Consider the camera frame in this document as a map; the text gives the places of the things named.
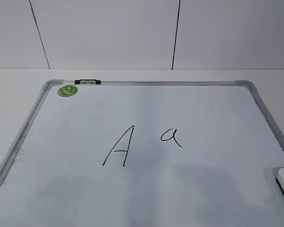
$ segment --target black handwriting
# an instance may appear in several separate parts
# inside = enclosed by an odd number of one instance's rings
[[[114,152],[126,152],[125,159],[124,159],[124,162],[123,162],[123,166],[125,166],[125,162],[126,162],[127,155],[128,155],[128,151],[129,151],[129,146],[130,146],[131,140],[132,140],[134,125],[131,126],[128,130],[126,130],[126,132],[123,133],[123,135],[120,137],[120,139],[118,139],[117,143],[115,143],[115,145],[114,145],[113,148],[110,150],[110,152],[108,153],[107,157],[105,158],[105,160],[104,160],[102,166],[105,165],[105,163],[106,163],[106,161],[107,161],[109,155],[112,153],[112,151],[113,151],[113,149],[115,148],[115,146],[118,144],[118,142],[122,139],[122,137],[123,137],[130,129],[131,129],[132,131],[131,131],[131,136],[130,136],[130,138],[129,138],[129,140],[128,140],[127,150],[115,150],[115,151],[114,151]]]
[[[164,136],[167,132],[169,132],[170,130],[173,130],[173,129],[168,129],[165,133],[163,133],[163,135],[161,136],[161,141],[167,141],[167,140],[174,139],[174,141],[179,145],[179,147],[182,147],[182,146],[178,143],[178,141],[176,140],[176,137],[175,137],[176,132],[177,132],[177,129],[174,130],[174,133],[172,134],[172,137],[170,137],[169,139],[166,139],[166,140],[163,139],[163,136]]]

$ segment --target white table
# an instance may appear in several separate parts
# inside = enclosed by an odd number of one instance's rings
[[[9,70],[0,69],[0,164],[44,83],[50,79],[136,81],[250,80],[284,134],[284,70]]]

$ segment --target round magnet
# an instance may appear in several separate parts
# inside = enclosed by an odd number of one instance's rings
[[[61,97],[70,97],[78,92],[78,88],[74,85],[66,85],[58,90],[58,95]]]

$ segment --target whiteboard surface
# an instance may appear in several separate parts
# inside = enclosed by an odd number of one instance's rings
[[[284,227],[284,153],[247,89],[78,87],[49,92],[1,186],[0,226]],[[125,167],[124,152],[102,166],[132,125]],[[160,140],[170,128],[182,148]]]

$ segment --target gray plastic corner piece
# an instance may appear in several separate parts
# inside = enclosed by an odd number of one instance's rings
[[[255,85],[249,80],[236,80],[236,84],[246,87],[249,91],[256,91]]]
[[[42,90],[50,90],[55,85],[63,84],[63,81],[63,79],[51,79],[44,84]]]

